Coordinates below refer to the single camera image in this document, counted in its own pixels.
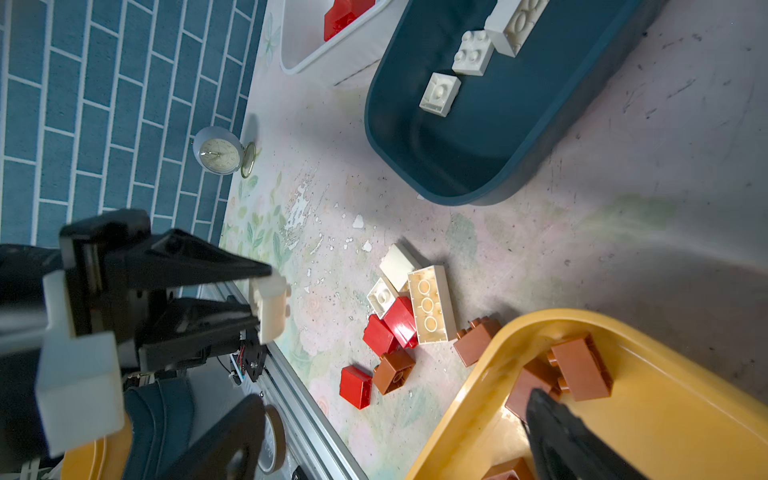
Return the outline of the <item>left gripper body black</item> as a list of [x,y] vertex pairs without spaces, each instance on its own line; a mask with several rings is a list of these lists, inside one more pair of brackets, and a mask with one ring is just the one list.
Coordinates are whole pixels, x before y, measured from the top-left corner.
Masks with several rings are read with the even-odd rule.
[[141,209],[62,228],[57,249],[1,246],[1,453],[59,456],[126,423],[119,342],[87,301],[109,250],[150,236]]

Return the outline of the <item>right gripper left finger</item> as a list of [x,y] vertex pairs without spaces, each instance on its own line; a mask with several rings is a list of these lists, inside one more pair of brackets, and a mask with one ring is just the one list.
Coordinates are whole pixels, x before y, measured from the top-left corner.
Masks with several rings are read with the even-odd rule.
[[250,394],[222,417],[159,479],[253,479],[264,440],[265,406]]

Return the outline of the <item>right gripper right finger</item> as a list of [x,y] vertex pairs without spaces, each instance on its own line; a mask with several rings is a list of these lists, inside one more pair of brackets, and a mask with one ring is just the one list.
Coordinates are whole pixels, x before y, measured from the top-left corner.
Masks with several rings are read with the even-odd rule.
[[642,479],[567,406],[534,389],[526,407],[526,430],[541,479]]

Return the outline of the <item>brown lego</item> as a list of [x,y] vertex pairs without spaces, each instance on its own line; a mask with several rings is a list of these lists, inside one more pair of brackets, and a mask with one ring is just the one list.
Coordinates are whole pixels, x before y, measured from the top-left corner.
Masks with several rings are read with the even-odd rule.
[[522,367],[505,401],[505,409],[525,422],[527,404],[535,389],[541,389],[555,401],[560,399],[558,379],[559,373],[549,363],[539,358],[532,359]]

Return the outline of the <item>cream lego brick bottom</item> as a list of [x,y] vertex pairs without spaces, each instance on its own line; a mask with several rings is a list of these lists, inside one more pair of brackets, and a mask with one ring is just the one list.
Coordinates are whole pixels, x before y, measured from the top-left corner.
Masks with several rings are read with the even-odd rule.
[[248,302],[252,314],[258,318],[258,337],[261,345],[279,338],[290,316],[288,299],[291,287],[277,270],[270,276],[249,280]]

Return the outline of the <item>red lego brick bottom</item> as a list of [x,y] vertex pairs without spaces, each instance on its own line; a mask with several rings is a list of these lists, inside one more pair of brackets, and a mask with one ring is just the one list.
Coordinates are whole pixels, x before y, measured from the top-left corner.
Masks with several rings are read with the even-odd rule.
[[371,401],[372,377],[355,366],[341,370],[339,395],[358,410],[367,408]]

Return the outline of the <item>brown lego brick cluster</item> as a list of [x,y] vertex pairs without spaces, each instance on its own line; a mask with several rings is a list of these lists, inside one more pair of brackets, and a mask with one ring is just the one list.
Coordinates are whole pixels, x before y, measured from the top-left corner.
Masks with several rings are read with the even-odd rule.
[[387,395],[405,384],[415,365],[405,350],[384,354],[374,368],[373,384],[382,395]]

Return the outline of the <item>red lego cluster brick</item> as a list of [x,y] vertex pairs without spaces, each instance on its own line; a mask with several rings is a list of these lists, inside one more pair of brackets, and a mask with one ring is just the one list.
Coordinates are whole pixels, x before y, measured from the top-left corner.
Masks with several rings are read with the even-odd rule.
[[411,299],[398,297],[383,318],[370,315],[362,339],[378,357],[399,348],[416,348],[418,336]]

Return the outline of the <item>cream long lego brick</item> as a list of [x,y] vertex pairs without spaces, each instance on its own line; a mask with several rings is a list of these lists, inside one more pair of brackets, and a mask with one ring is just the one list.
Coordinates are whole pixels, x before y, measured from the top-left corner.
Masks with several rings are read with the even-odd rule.
[[454,340],[456,321],[444,266],[431,265],[409,273],[408,286],[418,342]]

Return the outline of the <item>white square lego brick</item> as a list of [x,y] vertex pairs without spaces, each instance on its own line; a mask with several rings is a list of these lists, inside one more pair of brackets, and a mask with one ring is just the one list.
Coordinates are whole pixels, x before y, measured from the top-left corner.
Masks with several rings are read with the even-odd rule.
[[408,277],[422,266],[403,246],[392,244],[380,261],[380,270],[398,293],[408,290]]

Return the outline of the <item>small white lego brick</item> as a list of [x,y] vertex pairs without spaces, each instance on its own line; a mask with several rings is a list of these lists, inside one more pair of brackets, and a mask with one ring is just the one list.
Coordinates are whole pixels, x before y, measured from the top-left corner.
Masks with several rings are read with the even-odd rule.
[[419,107],[428,113],[446,117],[461,86],[461,80],[452,75],[434,72],[425,88]]

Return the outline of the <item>small white lego single stud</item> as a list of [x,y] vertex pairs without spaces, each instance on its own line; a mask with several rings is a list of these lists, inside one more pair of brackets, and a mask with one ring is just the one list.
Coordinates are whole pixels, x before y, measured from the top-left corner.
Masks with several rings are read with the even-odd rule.
[[466,31],[454,55],[452,70],[456,74],[483,76],[494,52],[485,30]]

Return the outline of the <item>long white lego brick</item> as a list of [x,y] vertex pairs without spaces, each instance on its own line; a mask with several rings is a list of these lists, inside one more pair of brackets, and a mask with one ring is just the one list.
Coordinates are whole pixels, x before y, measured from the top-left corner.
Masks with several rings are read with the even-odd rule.
[[484,24],[495,50],[515,58],[548,4],[548,0],[498,0]]

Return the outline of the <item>yellow plastic bin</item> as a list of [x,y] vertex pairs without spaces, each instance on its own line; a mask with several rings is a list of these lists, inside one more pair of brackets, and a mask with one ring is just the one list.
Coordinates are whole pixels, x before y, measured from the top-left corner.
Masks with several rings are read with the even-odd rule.
[[491,340],[409,471],[412,479],[479,479],[531,455],[504,404],[523,366],[590,334],[614,384],[608,398],[561,401],[650,479],[763,479],[767,408],[709,370],[608,316],[576,309],[523,315]]

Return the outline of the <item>teal plastic bin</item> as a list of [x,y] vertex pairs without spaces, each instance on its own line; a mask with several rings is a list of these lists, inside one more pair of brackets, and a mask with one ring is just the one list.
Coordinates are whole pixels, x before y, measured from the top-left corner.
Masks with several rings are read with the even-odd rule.
[[428,80],[450,69],[490,1],[411,1],[372,81],[365,130],[376,153],[425,199],[492,205],[514,195],[620,68],[659,1],[556,1],[515,57],[494,54],[462,80],[449,113],[424,111]]

